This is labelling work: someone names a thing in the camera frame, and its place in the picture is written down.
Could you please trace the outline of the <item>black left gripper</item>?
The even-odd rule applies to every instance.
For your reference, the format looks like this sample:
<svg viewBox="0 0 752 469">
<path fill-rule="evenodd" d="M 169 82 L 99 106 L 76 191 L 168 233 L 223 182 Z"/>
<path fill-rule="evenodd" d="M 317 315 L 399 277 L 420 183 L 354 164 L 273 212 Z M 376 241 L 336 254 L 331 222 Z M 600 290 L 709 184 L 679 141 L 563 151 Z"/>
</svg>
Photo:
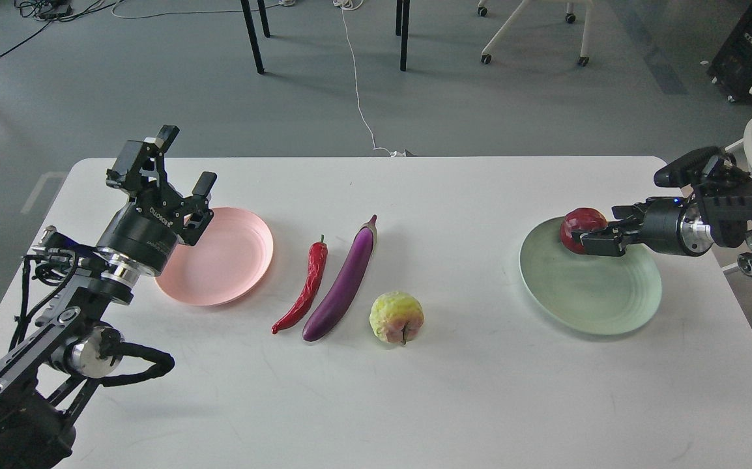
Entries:
<svg viewBox="0 0 752 469">
<path fill-rule="evenodd" d="M 106 185 L 123 191 L 128 202 L 105 228 L 96 249 L 122 255 L 153 277 L 161 276 L 178 243 L 196 246 L 213 219 L 209 201 L 217 175 L 210 171 L 200 174 L 191 196 L 181 201 L 177 220 L 153 207 L 171 206 L 181 198 L 165 167 L 165 152 L 178 135 L 179 127 L 164 125 L 156 137 L 128 140 L 107 170 Z"/>
</svg>

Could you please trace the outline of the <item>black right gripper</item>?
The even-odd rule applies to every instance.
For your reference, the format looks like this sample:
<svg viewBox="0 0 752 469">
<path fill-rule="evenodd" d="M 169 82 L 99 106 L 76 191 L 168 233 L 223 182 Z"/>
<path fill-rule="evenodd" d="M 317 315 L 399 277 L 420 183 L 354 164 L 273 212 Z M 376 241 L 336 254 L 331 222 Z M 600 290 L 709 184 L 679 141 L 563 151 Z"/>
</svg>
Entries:
<svg viewBox="0 0 752 469">
<path fill-rule="evenodd" d="M 613 217 L 620 222 L 642 222 L 641 228 L 608 225 L 579 231 L 585 255 L 624 256 L 638 240 L 658 253 L 698 257 L 712 248 L 712 227 L 703 222 L 696 202 L 685 198 L 649 198 L 644 204 L 615 205 Z"/>
</svg>

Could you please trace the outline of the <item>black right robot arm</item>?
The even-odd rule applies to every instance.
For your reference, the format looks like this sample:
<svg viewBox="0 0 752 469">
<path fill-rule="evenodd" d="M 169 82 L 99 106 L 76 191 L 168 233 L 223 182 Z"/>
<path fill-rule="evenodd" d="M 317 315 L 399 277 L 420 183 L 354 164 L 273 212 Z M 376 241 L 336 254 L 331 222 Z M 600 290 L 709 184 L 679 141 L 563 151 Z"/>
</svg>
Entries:
<svg viewBox="0 0 752 469">
<path fill-rule="evenodd" d="M 682 197 L 650 197 L 612 208 L 614 220 L 601 228 L 571 232 L 587 255 L 620 257 L 630 244 L 658 253 L 698 257 L 712 246 L 745 244 L 736 266 L 752 278 L 752 177 L 725 149 L 704 147 L 666 164 L 653 177 L 662 188 L 691 188 Z"/>
</svg>

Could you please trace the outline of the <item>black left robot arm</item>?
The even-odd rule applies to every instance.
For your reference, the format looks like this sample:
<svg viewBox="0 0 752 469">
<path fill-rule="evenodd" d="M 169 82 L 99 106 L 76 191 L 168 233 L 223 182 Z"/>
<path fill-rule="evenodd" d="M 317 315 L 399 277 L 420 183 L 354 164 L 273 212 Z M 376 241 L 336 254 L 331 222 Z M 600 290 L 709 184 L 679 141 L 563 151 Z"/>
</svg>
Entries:
<svg viewBox="0 0 752 469">
<path fill-rule="evenodd" d="M 165 376 L 170 354 L 130 343 L 103 320 L 128 305 L 141 276 L 164 271 L 179 244 L 194 246 L 213 218 L 217 175 L 203 172 L 191 195 L 171 186 L 165 154 L 179 128 L 123 146 L 106 184 L 128 202 L 95 246 L 48 227 L 23 258 L 22 304 L 0 359 L 0 468 L 52 468 L 72 454 L 75 422 L 101 386 Z"/>
</svg>

